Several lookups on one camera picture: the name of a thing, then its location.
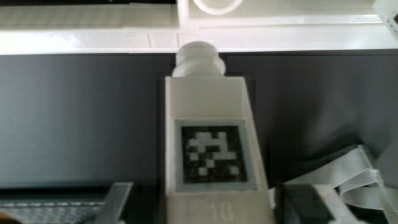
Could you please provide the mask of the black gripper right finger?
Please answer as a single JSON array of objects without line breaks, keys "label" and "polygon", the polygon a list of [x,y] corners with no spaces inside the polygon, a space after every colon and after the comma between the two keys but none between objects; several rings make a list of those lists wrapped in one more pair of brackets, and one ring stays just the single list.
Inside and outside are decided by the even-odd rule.
[{"label": "black gripper right finger", "polygon": [[329,186],[283,185],[281,224],[356,224],[356,216]]}]

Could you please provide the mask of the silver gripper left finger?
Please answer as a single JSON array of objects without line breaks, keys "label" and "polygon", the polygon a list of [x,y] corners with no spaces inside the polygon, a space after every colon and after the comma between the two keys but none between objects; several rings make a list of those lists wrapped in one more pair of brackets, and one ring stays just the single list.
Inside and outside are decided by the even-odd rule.
[{"label": "silver gripper left finger", "polygon": [[0,213],[20,224],[125,224],[132,182],[111,187],[0,189]]}]

